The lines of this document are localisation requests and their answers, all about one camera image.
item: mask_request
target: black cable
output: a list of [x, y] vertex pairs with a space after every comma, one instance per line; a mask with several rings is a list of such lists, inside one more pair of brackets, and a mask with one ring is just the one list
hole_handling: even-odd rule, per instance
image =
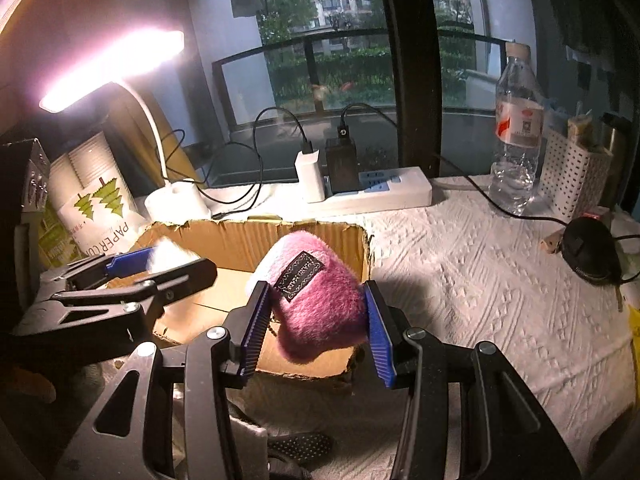
[[254, 127], [252, 130], [252, 138], [254, 140], [254, 150], [257, 152], [258, 151], [258, 145], [255, 142], [255, 131], [258, 127], [258, 121], [260, 120], [260, 118], [267, 112], [271, 111], [271, 110], [279, 110], [281, 112], [285, 112], [287, 114], [289, 114], [291, 117], [293, 117], [294, 122], [296, 123], [297, 129], [300, 130], [300, 136], [302, 136], [302, 140], [305, 144], [308, 144], [309, 146], [311, 145], [311, 143], [309, 142], [309, 140], [306, 138], [305, 135], [305, 130], [302, 127], [302, 124], [300, 124], [300, 121], [298, 120], [298, 118], [296, 117], [296, 115], [291, 111], [291, 110], [287, 110], [286, 108], [282, 107], [282, 106], [269, 106], [268, 108], [265, 108], [264, 110], [262, 110], [257, 117], [255, 118], [254, 121]]
[[621, 240], [636, 240], [640, 238], [640, 235], [624, 235], [613, 238], [615, 241], [619, 242]]
[[[167, 139], [170, 135], [176, 133], [176, 132], [181, 132], [182, 133], [182, 137], [180, 138], [180, 140], [178, 141], [177, 146], [171, 151], [171, 153], [169, 153], [169, 155], [167, 156], [167, 158], [165, 159], [166, 162], [169, 161], [169, 159], [172, 157], [172, 155], [178, 151], [178, 148], [180, 148], [182, 146], [182, 143], [184, 142], [184, 139], [186, 137], [186, 133], [183, 129], [181, 128], [177, 128], [176, 130], [171, 131], [170, 133], [166, 134], [162, 139], [161, 142], [164, 142], [165, 139]], [[248, 148], [249, 150], [251, 150], [252, 152], [256, 153], [256, 155], [258, 156], [258, 160], [260, 160], [261, 162], [261, 158], [260, 155], [251, 147], [251, 146], [247, 146], [246, 144], [243, 144], [242, 142], [235, 142], [234, 140], [230, 140], [229, 142], [225, 143], [222, 146], [222, 150], [229, 145], [237, 145], [237, 146], [243, 146], [245, 148]], [[156, 159], [158, 161], [160, 161], [160, 156], [158, 155], [158, 148], [155, 149], [155, 153], [156, 153]], [[209, 179], [209, 175], [211, 174], [211, 170], [213, 168], [214, 165], [214, 160], [211, 161], [211, 164], [209, 165], [209, 170], [207, 171], [207, 174], [205, 175], [203, 180], [195, 180], [193, 178], [190, 178], [189, 175], [182, 173], [181, 171], [178, 170], [174, 170], [174, 168], [171, 168], [169, 165], [167, 165], [167, 171], [171, 171], [172, 173], [178, 174], [182, 177], [181, 180], [176, 180], [175, 182], [189, 182], [190, 184], [196, 184], [196, 186], [206, 186], [207, 185], [207, 181]], [[249, 193], [252, 192], [252, 190], [255, 188], [255, 186], [258, 186], [258, 181], [254, 182], [251, 184], [251, 186], [249, 187], [249, 189], [247, 190], [247, 192], [242, 195], [240, 198], [236, 199], [236, 200], [231, 200], [229, 202], [226, 202], [224, 200], [219, 200], [217, 198], [213, 198], [212, 196], [207, 195], [206, 193], [204, 193], [200, 188], [198, 188], [198, 191], [203, 194], [205, 197], [207, 197], [209, 200], [211, 200], [212, 202], [216, 202], [218, 204], [222, 204], [222, 205], [233, 205], [236, 204], [238, 202], [242, 202], [242, 200], [244, 200]]]
[[346, 126], [345, 123], [345, 117], [347, 115], [347, 112], [351, 109], [351, 108], [367, 108], [369, 110], [371, 110], [372, 112], [377, 113], [380, 117], [382, 117], [385, 121], [388, 121], [390, 124], [393, 125], [394, 128], [397, 128], [398, 125], [396, 124], [396, 122], [389, 117], [387, 114], [385, 114], [382, 110], [379, 110], [378, 108], [376, 108], [375, 106], [371, 106], [368, 105], [366, 103], [351, 103], [346, 105], [342, 111], [340, 112], [340, 126]]
[[[346, 126], [345, 121], [344, 121], [346, 113], [350, 108], [354, 108], [354, 107], [368, 108], [369, 110], [372, 110], [375, 113], [377, 113], [380, 117], [382, 117], [385, 120], [387, 120], [387, 122], [392, 124], [395, 128], [398, 128], [398, 125], [396, 124], [396, 122], [393, 119], [391, 119], [390, 117], [388, 117], [384, 112], [382, 112], [382, 110], [379, 110], [375, 106], [371, 106], [371, 105], [368, 105], [366, 103], [352, 103], [352, 104], [346, 105], [342, 109], [342, 112], [340, 113], [340, 126]], [[435, 156], [436, 158], [439, 158], [442, 162], [444, 162], [445, 164], [448, 164], [454, 170], [459, 172], [461, 174], [461, 176], [463, 178], [465, 178], [476, 189], [476, 191], [478, 191], [491, 205], [493, 205], [501, 213], [504, 213], [505, 215], [507, 215], [507, 216], [509, 216], [511, 218], [517, 218], [518, 220], [542, 220], [542, 221], [545, 221], [545, 222], [555, 222], [555, 223], [563, 225], [565, 227], [567, 226], [566, 222], [563, 222], [562, 220], [560, 220], [558, 218], [553, 218], [551, 216], [524, 216], [524, 215], [520, 216], [520, 215], [516, 215], [514, 213], [511, 213], [511, 212], [507, 211], [506, 209], [501, 208], [499, 205], [497, 205], [497, 203], [495, 203], [491, 198], [489, 198], [487, 193], [485, 193], [480, 188], [480, 186], [478, 186], [478, 184], [476, 184], [471, 179], [471, 177], [469, 177], [467, 174], [465, 174], [465, 172], [462, 171], [459, 167], [457, 167], [453, 162], [451, 162], [447, 158], [443, 157], [439, 153], [433, 153], [433, 156]]]
[[627, 278], [626, 280], [622, 280], [620, 282], [620, 285], [624, 285], [625, 283], [630, 283], [633, 280], [635, 280], [638, 276], [640, 276], [640, 270], [638, 270], [638, 272], [636, 272], [631, 278]]
[[478, 186], [478, 184], [476, 184], [471, 177], [469, 177], [467, 174], [465, 174], [464, 171], [462, 171], [459, 167], [457, 167], [453, 162], [451, 162], [450, 160], [447, 160], [445, 157], [443, 157], [442, 155], [440, 155], [439, 153], [433, 153], [433, 156], [436, 158], [439, 158], [442, 162], [444, 162], [445, 164], [448, 164], [449, 166], [451, 166], [454, 170], [460, 172], [462, 175], [462, 177], [464, 179], [466, 179], [468, 181], [469, 184], [471, 184], [473, 187], [476, 188], [476, 191], [478, 191], [492, 206], [494, 206], [498, 211], [500, 211], [501, 213], [504, 213], [505, 215], [511, 217], [511, 218], [517, 218], [518, 220], [542, 220], [545, 222], [555, 222], [557, 224], [560, 224], [564, 227], [567, 226], [566, 222], [563, 222], [562, 220], [558, 219], [558, 218], [553, 218], [552, 216], [526, 216], [526, 215], [516, 215], [515, 213], [512, 213], [510, 211], [507, 211], [506, 209], [501, 208], [499, 205], [497, 205], [497, 203], [495, 203], [493, 200], [491, 200], [489, 198], [489, 195], [487, 195], [487, 193], [485, 193], [482, 189], [480, 189], [480, 186]]
[[260, 176], [258, 177], [258, 180], [256, 182], [252, 183], [251, 186], [249, 186], [249, 189], [246, 190], [244, 195], [242, 195], [240, 198], [238, 198], [236, 200], [231, 200], [229, 202], [225, 202], [224, 200], [218, 200], [217, 198], [213, 198], [212, 196], [209, 196], [204, 190], [202, 190], [200, 188], [198, 188], [198, 191], [200, 192], [200, 194], [202, 196], [205, 196], [206, 198], [208, 198], [212, 202], [216, 202], [218, 204], [224, 204], [224, 205], [232, 205], [232, 204], [236, 204], [238, 202], [241, 202], [246, 197], [248, 197], [249, 193], [251, 193], [252, 190], [254, 189], [254, 187], [257, 185], [258, 186], [258, 191], [255, 194], [254, 201], [248, 207], [248, 209], [229, 211], [228, 213], [225, 213], [225, 215], [227, 215], [227, 214], [229, 214], [231, 212], [233, 212], [233, 213], [243, 213], [245, 211], [249, 211], [249, 209], [251, 209], [255, 205], [255, 203], [258, 201], [258, 195], [260, 194], [260, 190], [262, 189], [262, 176], [263, 176], [263, 173], [264, 173], [264, 162], [262, 160], [262, 157], [260, 156], [260, 153], [258, 153], [256, 150], [254, 150], [251, 146], [247, 146], [246, 144], [243, 144], [242, 142], [235, 142], [234, 140], [231, 140], [231, 141], [227, 142], [224, 146], [243, 146], [243, 147], [247, 148], [248, 150], [251, 150], [252, 152], [254, 152], [255, 155], [258, 157], [258, 163], [260, 164]]

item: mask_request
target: blue gripper pad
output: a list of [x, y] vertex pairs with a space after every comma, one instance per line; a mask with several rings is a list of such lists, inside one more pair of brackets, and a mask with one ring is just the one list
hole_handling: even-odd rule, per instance
[[127, 276], [144, 272], [153, 250], [153, 247], [149, 247], [132, 253], [118, 254], [106, 266], [107, 276], [112, 280], [113, 278], [126, 278]]
[[393, 341], [395, 339], [393, 332], [396, 332], [396, 326], [390, 318], [388, 307], [382, 300], [382, 295], [375, 282], [365, 282], [364, 295], [369, 313], [369, 346], [373, 354], [373, 361], [376, 364], [378, 377], [382, 379], [387, 388], [393, 388], [398, 378], [394, 366]]
[[255, 308], [241, 345], [243, 359], [240, 376], [247, 379], [254, 374], [255, 367], [258, 365], [262, 342], [271, 320], [268, 283], [257, 283], [247, 306], [251, 304], [254, 304]]

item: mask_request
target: bottle label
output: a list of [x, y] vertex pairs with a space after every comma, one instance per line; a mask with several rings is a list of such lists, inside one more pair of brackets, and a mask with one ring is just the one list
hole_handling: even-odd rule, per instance
[[499, 100], [495, 118], [495, 134], [502, 142], [521, 148], [535, 148], [540, 142], [545, 110], [539, 104], [517, 97]]

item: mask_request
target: white lamp arm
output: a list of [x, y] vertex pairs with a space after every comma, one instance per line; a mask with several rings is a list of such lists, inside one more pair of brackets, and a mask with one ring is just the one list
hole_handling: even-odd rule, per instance
[[146, 103], [143, 101], [142, 97], [140, 97], [140, 94], [138, 94], [138, 92], [136, 92], [126, 81], [118, 79], [114, 80], [114, 83], [122, 86], [127, 92], [133, 95], [134, 99], [138, 102], [138, 104], [142, 108], [142, 111], [145, 113], [146, 120], [148, 120], [149, 124], [151, 125], [151, 131], [153, 131], [154, 138], [156, 139], [156, 144], [158, 145], [158, 156], [160, 158], [160, 171], [162, 173], [162, 178], [164, 178], [164, 184], [168, 186], [170, 182], [169, 176], [166, 172], [166, 161], [164, 160], [164, 149], [162, 148], [162, 140], [160, 139], [158, 126], [154, 121], [153, 115], [151, 115], [151, 111], [149, 110], [148, 106], [146, 106]]

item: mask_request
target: black charger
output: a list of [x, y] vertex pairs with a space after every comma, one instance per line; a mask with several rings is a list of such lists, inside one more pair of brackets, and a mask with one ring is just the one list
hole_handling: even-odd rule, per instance
[[331, 192], [345, 193], [360, 190], [356, 145], [349, 136], [346, 124], [338, 126], [338, 137], [327, 139], [324, 144], [326, 166], [329, 171]]

